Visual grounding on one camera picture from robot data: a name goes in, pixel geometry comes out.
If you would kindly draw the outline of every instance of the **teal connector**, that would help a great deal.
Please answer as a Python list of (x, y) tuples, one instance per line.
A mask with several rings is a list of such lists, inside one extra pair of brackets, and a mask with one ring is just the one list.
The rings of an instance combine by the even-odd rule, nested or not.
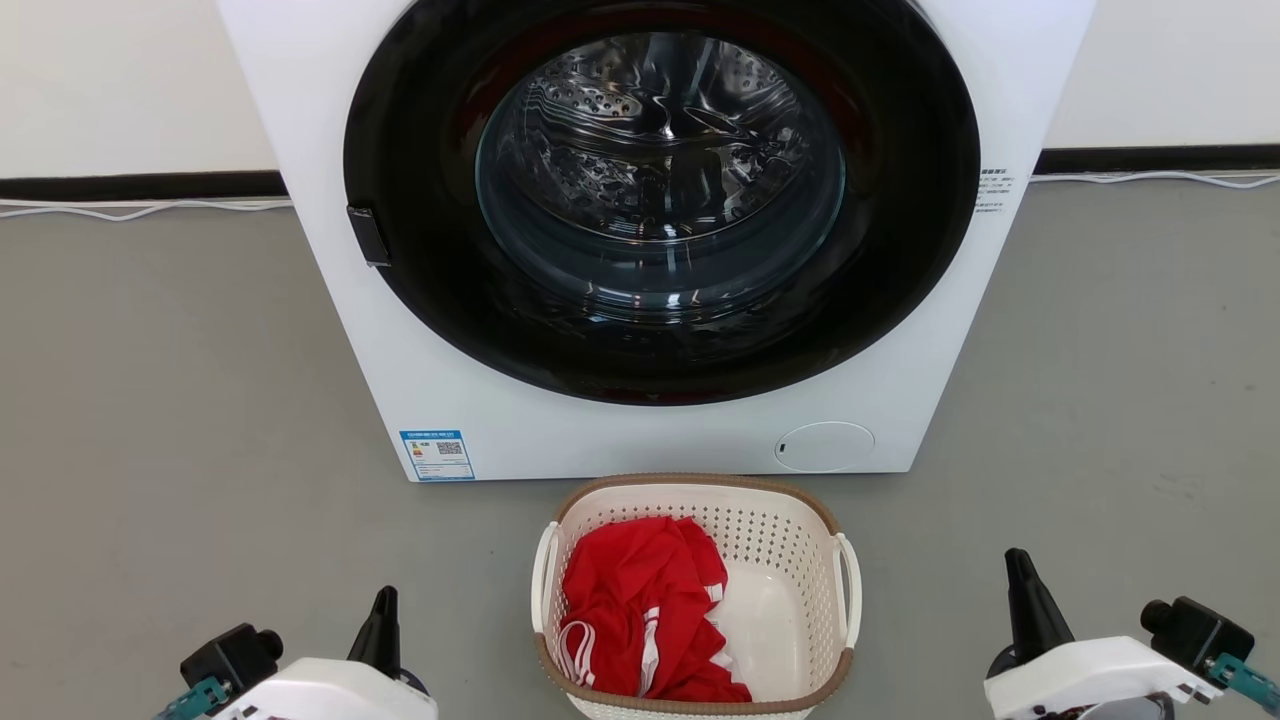
[(1228, 688), (1262, 706), (1268, 715), (1280, 717), (1280, 687), (1253, 670), (1234, 655), (1222, 653), (1213, 660), (1208, 675)]
[(196, 687), (178, 696), (155, 720), (196, 720), (219, 705), (227, 703), (227, 691), (214, 678), (205, 678)]

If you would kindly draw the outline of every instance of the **front-load washing machine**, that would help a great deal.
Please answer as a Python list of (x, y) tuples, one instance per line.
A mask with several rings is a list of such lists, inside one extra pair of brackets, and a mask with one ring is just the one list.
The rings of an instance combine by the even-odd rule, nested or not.
[(1093, 0), (220, 0), (413, 480), (911, 466)]

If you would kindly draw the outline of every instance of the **brown basket rim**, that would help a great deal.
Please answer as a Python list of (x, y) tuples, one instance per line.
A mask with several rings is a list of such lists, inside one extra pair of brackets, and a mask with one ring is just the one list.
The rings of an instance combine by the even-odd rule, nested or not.
[[(827, 510), (818, 498), (809, 495), (808, 492), (783, 483), (760, 480), (756, 478), (746, 478), (742, 475), (718, 475), (713, 473), (637, 473), (628, 475), (611, 475), (607, 478), (600, 478), (586, 483), (579, 488), (573, 495), (561, 505), (559, 512), (556, 514), (556, 521), (563, 523), (564, 515), (568, 514), (570, 507), (572, 507), (579, 500), (582, 500), (588, 495), (611, 487), (618, 486), (658, 486), (658, 484), (703, 484), (703, 486), (726, 486), (726, 487), (739, 487), (746, 489), (758, 489), (764, 492), (777, 492), (782, 495), (791, 496), (818, 514), (823, 524), (827, 525), (827, 530), (832, 536), (840, 533), (840, 523), (836, 518)], [(781, 700), (771, 702), (677, 702), (671, 700), (648, 700), (643, 697), (626, 697), (618, 694), (603, 693), (600, 691), (594, 691), (590, 688), (584, 688), (570, 682), (568, 678), (561, 673), (559, 667), (556, 666), (554, 660), (552, 660), (550, 652), (547, 650), (547, 635), (543, 633), (535, 633), (534, 639), (538, 644), (538, 661), (543, 665), (543, 670), (547, 676), (556, 683), (556, 685), (566, 692), (567, 694), (576, 697), (586, 702), (594, 702), (598, 705), (608, 705), (612, 707), (622, 707), (626, 710), (646, 711), (646, 712), (666, 712), (675, 715), (769, 715), (769, 714), (783, 714), (783, 712), (799, 712), (801, 710), (809, 710), (819, 703), (824, 702), (836, 688), (845, 682), (849, 675), (849, 669), (854, 664), (854, 650), (846, 647), (840, 653), (840, 661), (836, 664), (836, 669), (832, 671), (827, 682), (822, 684), (817, 691), (795, 700)]]
[(563, 523), (564, 515), (568, 514), (570, 507), (573, 507), (579, 500), (582, 500), (595, 491), (618, 486), (723, 486), (776, 492), (791, 496), (800, 502), (804, 502), (818, 514), (818, 518), (820, 518), (823, 524), (827, 525), (827, 530), (832, 536), (840, 533), (840, 523), (836, 521), (836, 516), (831, 514), (831, 510), (827, 510), (827, 506), (823, 505), (820, 500), (795, 486), (772, 480), (760, 480), (756, 478), (746, 478), (742, 475), (718, 475), (714, 473), (634, 473), (628, 475), (609, 475), (607, 478), (591, 480), (577, 488), (577, 491), (571, 495), (563, 505), (561, 505), (559, 512), (556, 514), (556, 521)]
[(535, 633), (534, 641), (538, 643), (538, 661), (543, 670), (556, 685), (566, 693), (598, 705), (622, 707), (625, 710), (637, 710), (645, 712), (667, 712), (672, 715), (771, 715), (783, 712), (800, 712), (823, 703), (831, 697), (836, 688), (845, 682), (849, 669), (854, 665), (854, 648), (846, 647), (840, 653), (840, 661), (831, 673), (831, 678), (814, 692), (795, 700), (776, 700), (769, 702), (677, 702), (673, 700), (648, 700), (643, 697), (626, 697), (620, 694), (603, 693), (576, 685), (559, 671), (550, 652), (547, 651), (547, 635)]

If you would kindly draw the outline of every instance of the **washing machine door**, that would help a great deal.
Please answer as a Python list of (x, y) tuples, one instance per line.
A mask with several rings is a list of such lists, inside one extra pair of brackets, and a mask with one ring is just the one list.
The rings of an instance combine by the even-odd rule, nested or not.
[(964, 237), (978, 132), (904, 0), (420, 0), (344, 163), (366, 260), (458, 350), (689, 405), (901, 322)]

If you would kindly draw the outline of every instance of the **gray floor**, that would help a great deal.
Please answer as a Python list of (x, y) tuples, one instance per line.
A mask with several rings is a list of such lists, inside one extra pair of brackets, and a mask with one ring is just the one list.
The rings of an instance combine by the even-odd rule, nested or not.
[[(1280, 674), (1277, 468), (1280, 186), (1034, 188), (915, 470), (797, 480), (865, 583), (813, 717), (988, 717), (1010, 546), (1080, 637), (1188, 594)], [(0, 222), (0, 483), (5, 716), (150, 717), (239, 621), (340, 657), (383, 583), (445, 717), (575, 716), (526, 591), (576, 483), (404, 482), (289, 211)]]

